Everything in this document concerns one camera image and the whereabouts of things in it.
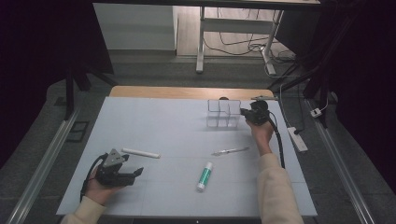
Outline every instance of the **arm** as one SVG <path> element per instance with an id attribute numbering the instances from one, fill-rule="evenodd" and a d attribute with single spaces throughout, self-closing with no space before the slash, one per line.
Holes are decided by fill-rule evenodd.
<path id="1" fill-rule="evenodd" d="M 288 173 L 269 147 L 273 128 L 269 122 L 255 126 L 247 121 L 260 152 L 257 178 L 262 223 L 304 223 L 291 188 Z"/>
<path id="2" fill-rule="evenodd" d="M 73 214 L 68 214 L 62 220 L 62 224 L 93 224 L 105 212 L 104 207 L 110 196 L 124 187 L 107 188 L 99 184 L 94 178 L 96 175 L 95 168 L 90 176 L 87 192 L 82 198 L 81 204 Z"/>

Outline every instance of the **dark background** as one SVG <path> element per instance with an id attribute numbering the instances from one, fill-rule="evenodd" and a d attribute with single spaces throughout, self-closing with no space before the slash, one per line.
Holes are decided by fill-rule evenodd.
<path id="1" fill-rule="evenodd" d="M 351 1 L 321 1 L 341 8 Z M 336 93 L 336 114 L 396 192 L 394 177 L 396 137 L 394 39 L 395 4 L 359 1 L 352 11 L 358 17 L 349 27 L 325 71 L 330 91 Z M 324 13 L 286 11 L 276 38 L 296 53 L 299 63 L 312 69 L 329 47 L 342 17 L 336 10 Z"/>
<path id="2" fill-rule="evenodd" d="M 46 102 L 48 87 L 69 71 L 88 72 L 82 63 L 113 72 L 91 2 L 1 2 L 1 166 Z"/>

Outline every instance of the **pen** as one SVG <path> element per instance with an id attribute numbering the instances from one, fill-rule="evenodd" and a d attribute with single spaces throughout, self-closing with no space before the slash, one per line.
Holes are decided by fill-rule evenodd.
<path id="1" fill-rule="evenodd" d="M 232 152 L 245 151 L 245 150 L 248 150 L 248 149 L 249 149 L 249 147 L 226 149 L 226 150 L 222 150 L 222 151 L 218 151 L 218 152 L 212 153 L 212 156 L 220 156 L 220 155 L 228 154 L 228 153 L 232 153 Z"/>

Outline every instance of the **white wall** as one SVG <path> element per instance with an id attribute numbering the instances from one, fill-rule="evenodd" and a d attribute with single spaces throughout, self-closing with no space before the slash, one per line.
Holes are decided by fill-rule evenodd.
<path id="1" fill-rule="evenodd" d="M 176 7 L 123 4 L 93 6 L 107 49 L 176 49 Z"/>

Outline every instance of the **marker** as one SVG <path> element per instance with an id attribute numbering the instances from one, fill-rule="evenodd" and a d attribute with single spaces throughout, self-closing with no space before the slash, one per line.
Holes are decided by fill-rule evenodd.
<path id="1" fill-rule="evenodd" d="M 199 179 L 197 185 L 199 191 L 201 192 L 204 191 L 207 184 L 207 180 L 209 180 L 210 174 L 212 173 L 212 169 L 213 169 L 213 163 L 209 161 L 206 164 L 205 169 L 202 171 L 201 178 Z"/>
<path id="2" fill-rule="evenodd" d="M 121 152 L 125 152 L 125 153 L 128 153 L 128 154 L 134 154 L 134 155 L 137 155 L 137 156 L 150 157 L 150 158 L 154 158 L 154 159 L 159 159 L 161 157 L 160 154 L 155 154 L 155 153 L 145 152 L 145 151 L 139 151 L 139 150 L 129 149 L 129 148 L 125 148 L 125 147 L 121 150 Z"/>

